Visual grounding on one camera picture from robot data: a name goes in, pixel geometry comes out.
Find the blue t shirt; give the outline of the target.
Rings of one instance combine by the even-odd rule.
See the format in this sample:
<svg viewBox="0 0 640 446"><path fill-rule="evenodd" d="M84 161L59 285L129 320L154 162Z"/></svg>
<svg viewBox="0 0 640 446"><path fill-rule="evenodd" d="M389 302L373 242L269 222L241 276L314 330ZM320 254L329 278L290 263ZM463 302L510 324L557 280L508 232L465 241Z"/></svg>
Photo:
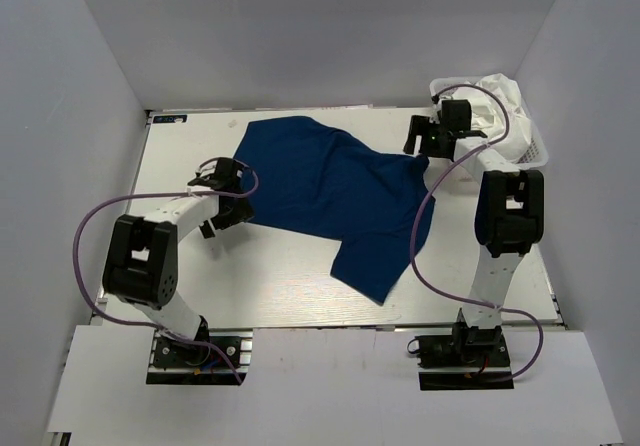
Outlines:
<svg viewBox="0 0 640 446"><path fill-rule="evenodd" d="M255 177L253 223L337 240L331 276L382 304L423 247L435 204L424 156L381 153L310 117L252 121L234 154Z"/></svg>

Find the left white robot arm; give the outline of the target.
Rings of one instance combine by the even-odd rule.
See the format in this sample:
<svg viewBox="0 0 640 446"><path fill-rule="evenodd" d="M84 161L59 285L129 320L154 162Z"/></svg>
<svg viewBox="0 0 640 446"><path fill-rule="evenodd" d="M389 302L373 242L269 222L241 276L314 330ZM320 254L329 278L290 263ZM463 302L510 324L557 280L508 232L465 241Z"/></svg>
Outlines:
<svg viewBox="0 0 640 446"><path fill-rule="evenodd" d="M206 320L177 292L180 242L198 230L206 239L253 217L249 195L259 181L232 158L201 165L186 191L155 210L120 216L114 225L102 277L106 293L141 311L159 332L177 342L177 353L199 365L211 353Z"/></svg>

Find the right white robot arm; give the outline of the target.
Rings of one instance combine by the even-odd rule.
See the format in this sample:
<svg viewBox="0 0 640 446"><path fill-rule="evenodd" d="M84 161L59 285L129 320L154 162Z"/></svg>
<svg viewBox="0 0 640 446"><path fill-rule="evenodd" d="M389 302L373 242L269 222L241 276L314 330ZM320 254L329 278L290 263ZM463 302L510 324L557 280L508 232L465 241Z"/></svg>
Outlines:
<svg viewBox="0 0 640 446"><path fill-rule="evenodd" d="M505 159L486 135L471 129L472 109L466 100L444 100L436 117L414 115L403 151L451 161L479 185L474 232L480 254L469 296L459 321L468 330L451 340L453 356L472 365L484 357L482 333L502 324L501 309L516 269L544 231L544 176Z"/></svg>

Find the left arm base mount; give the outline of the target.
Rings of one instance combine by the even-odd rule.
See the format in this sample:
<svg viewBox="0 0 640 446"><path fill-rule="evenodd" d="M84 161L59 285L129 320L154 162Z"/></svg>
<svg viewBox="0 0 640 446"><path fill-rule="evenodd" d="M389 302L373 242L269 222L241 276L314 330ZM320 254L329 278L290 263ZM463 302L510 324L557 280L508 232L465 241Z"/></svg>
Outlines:
<svg viewBox="0 0 640 446"><path fill-rule="evenodd" d="M209 340L226 354L244 379L248 373L253 333L211 331ZM155 334L146 374L147 385L239 386L233 371L215 350L195 348Z"/></svg>

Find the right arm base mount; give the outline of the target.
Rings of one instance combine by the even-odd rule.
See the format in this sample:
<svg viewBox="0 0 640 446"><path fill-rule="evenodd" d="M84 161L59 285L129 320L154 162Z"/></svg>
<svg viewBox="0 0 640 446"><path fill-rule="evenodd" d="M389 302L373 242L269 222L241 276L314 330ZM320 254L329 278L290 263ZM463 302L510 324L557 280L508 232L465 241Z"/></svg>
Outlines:
<svg viewBox="0 0 640 446"><path fill-rule="evenodd" d="M407 344L418 360L421 391L511 390L511 361L504 337L495 346L462 346L452 335L421 335Z"/></svg>

